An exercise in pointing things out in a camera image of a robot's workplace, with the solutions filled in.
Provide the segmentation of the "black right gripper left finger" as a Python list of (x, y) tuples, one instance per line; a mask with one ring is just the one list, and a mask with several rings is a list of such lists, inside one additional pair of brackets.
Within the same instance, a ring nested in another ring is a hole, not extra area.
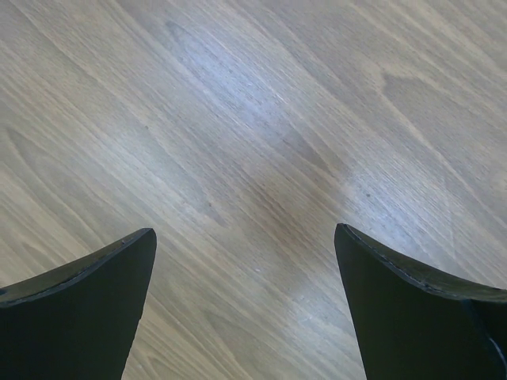
[(3, 379), (120, 379), (154, 267), (143, 228), (1, 289)]

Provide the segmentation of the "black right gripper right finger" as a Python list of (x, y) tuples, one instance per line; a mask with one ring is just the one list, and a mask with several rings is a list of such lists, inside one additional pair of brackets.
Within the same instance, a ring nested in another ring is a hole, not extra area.
[(339, 223), (334, 246), (368, 379), (504, 379), (506, 291)]

